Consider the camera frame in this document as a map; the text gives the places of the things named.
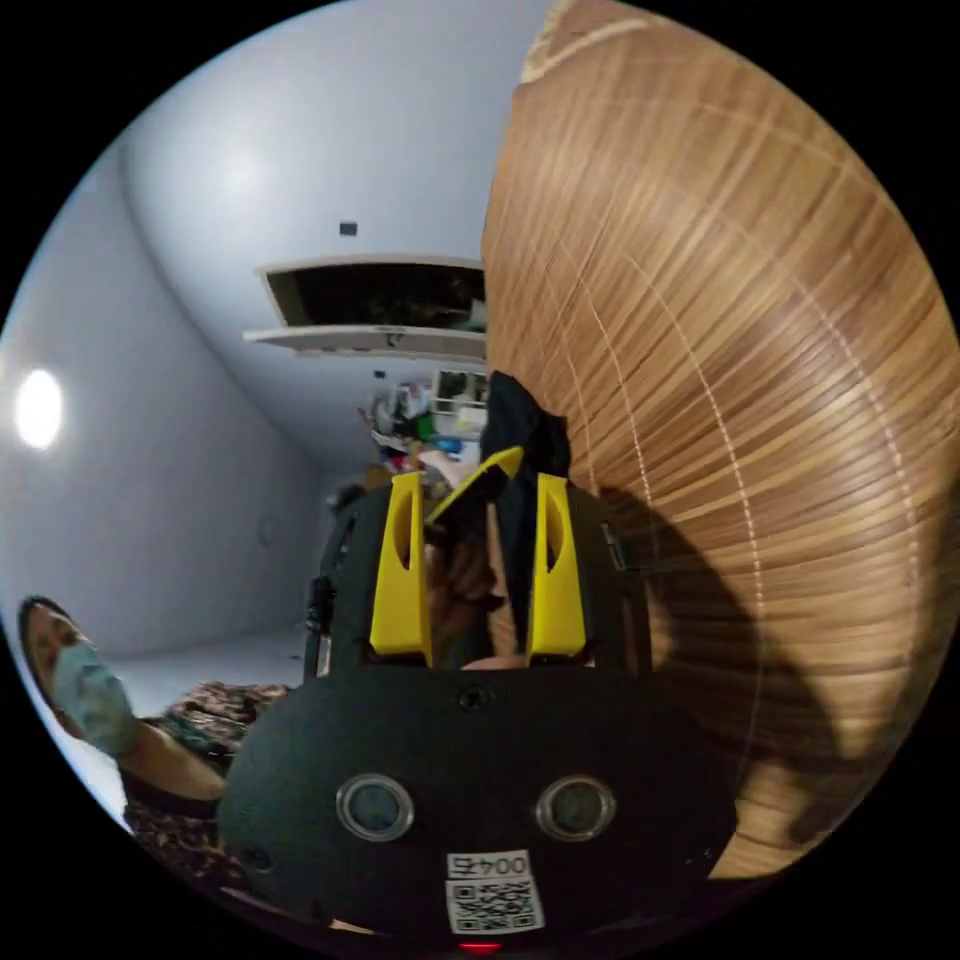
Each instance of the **label sticker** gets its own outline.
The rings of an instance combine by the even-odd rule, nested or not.
[[[454,933],[523,933],[544,927],[526,850],[447,856],[447,913]]]

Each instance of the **qr code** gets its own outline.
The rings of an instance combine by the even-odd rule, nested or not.
[[[543,926],[530,877],[448,882],[447,905],[454,933],[520,933]]]

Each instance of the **white floor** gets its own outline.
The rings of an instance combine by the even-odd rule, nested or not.
[[[295,629],[205,644],[163,656],[115,658],[110,666],[123,680],[135,712],[151,716],[205,680],[296,686],[302,677],[303,644],[303,630]],[[125,801],[116,764],[65,734],[45,708],[41,708],[41,715],[74,773],[122,825]]]

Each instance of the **surgical mask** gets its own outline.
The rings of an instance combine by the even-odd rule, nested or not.
[[[137,718],[123,685],[88,643],[64,647],[53,672],[57,706],[91,746],[123,756],[137,736]]]

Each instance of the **yellow bracket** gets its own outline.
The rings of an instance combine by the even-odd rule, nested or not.
[[[586,640],[567,481],[541,473],[527,662],[536,656],[578,656]]]
[[[432,666],[419,473],[393,478],[383,530],[370,645],[381,657],[422,654]]]
[[[455,502],[465,501],[474,494],[483,501],[478,504],[478,508],[484,509],[486,503],[493,499],[489,489],[481,489],[485,486],[484,481],[489,481],[493,477],[496,477],[495,474],[491,474],[491,471],[497,468],[497,470],[502,471],[504,474],[502,478],[497,479],[512,480],[517,475],[521,463],[523,463],[523,447],[508,447],[506,450],[495,453],[492,457],[487,457],[487,459],[477,467],[475,473],[436,506],[427,518],[427,523],[442,523],[443,514],[446,513]]]

